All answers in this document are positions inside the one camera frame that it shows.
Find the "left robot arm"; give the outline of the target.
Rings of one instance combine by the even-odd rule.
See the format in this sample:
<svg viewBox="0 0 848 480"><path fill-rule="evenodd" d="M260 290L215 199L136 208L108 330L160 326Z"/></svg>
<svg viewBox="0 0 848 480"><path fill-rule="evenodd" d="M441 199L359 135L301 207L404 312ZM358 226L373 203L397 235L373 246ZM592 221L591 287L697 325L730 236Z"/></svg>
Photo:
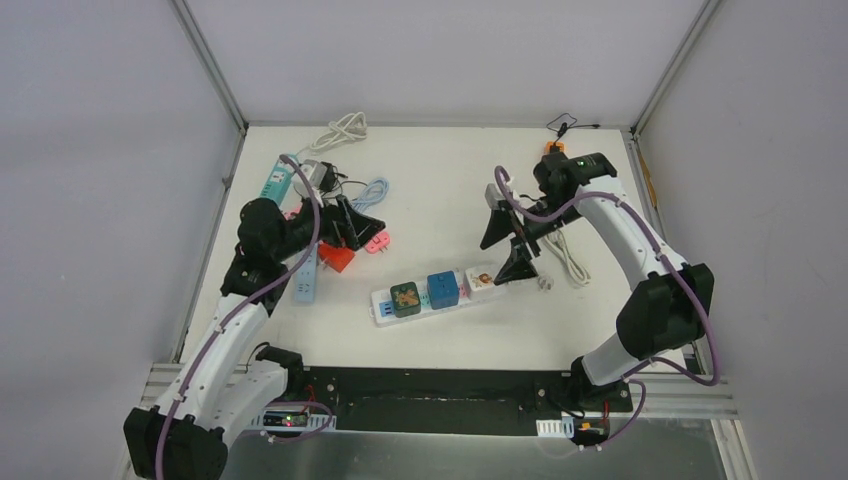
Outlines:
<svg viewBox="0 0 848 480"><path fill-rule="evenodd" d="M301 355L276 347L262 348L234 386L228 381L317 243L359 250L386 227L343 195L327 205L305 199L290 218L274 201L257 198L239 218L234 258L198 349L153 406L132 409L124 422L131 465L141 478L220 478L254 417L274 400L288 405L303 396Z"/></svg>

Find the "pink square plug adapter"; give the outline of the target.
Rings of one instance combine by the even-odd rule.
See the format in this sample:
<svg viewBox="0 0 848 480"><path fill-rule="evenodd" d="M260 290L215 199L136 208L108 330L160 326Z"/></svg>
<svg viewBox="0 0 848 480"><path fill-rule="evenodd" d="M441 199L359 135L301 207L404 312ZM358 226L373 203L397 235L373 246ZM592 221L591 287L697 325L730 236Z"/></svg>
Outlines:
<svg viewBox="0 0 848 480"><path fill-rule="evenodd" d="M391 237L389 233L383 230L369 240L364 246L364 249L369 254L377 254L386 251L390 243Z"/></svg>

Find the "dark green cube adapter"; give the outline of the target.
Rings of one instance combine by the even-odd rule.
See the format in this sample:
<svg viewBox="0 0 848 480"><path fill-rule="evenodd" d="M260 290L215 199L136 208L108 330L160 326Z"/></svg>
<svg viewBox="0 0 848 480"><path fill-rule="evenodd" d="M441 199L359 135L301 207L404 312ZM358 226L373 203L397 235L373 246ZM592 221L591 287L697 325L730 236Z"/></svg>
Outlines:
<svg viewBox="0 0 848 480"><path fill-rule="evenodd" d="M422 303L415 282L405 282L390 287L390 300L396 318L405 318L421 312Z"/></svg>

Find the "white long power strip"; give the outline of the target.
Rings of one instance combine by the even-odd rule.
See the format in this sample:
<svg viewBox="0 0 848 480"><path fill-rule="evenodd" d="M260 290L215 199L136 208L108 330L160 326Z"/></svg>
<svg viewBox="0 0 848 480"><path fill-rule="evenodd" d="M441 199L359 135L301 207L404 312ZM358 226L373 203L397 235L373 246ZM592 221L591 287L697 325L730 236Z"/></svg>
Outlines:
<svg viewBox="0 0 848 480"><path fill-rule="evenodd" d="M422 320L530 291L548 292L554 279L541 273L509 284L494 283L499 267L480 264L430 273L370 294L369 314L375 325L388 327Z"/></svg>

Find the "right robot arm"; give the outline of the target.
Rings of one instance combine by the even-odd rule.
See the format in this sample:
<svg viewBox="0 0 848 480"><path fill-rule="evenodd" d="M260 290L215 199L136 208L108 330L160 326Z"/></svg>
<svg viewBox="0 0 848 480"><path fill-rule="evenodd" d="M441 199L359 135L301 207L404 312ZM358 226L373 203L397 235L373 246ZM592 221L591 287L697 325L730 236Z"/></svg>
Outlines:
<svg viewBox="0 0 848 480"><path fill-rule="evenodd" d="M533 169L542 194L523 207L507 170L494 170L486 199L491 210L481 241L483 250L508 239L510 254L494 277L497 285L534 278L539 242L585 219L599 234L625 274L630 296L615 320L615 332L594 350L576 358L562 394L550 400L569 410L600 408L616 396L626 379L653 362L686 370L664 353L701 338L711 340L709 308L715 278L705 264L675 252L627 199L608 158L592 153L570 158L545 154Z"/></svg>

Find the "blue cube adapter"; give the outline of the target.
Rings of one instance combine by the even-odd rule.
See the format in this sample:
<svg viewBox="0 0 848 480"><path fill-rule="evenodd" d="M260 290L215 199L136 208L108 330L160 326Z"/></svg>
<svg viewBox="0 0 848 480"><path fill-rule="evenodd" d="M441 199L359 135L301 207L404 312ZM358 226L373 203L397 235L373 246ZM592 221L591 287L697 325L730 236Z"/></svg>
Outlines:
<svg viewBox="0 0 848 480"><path fill-rule="evenodd" d="M454 307L459 303L459 284L453 271L428 275L427 292L434 310Z"/></svg>

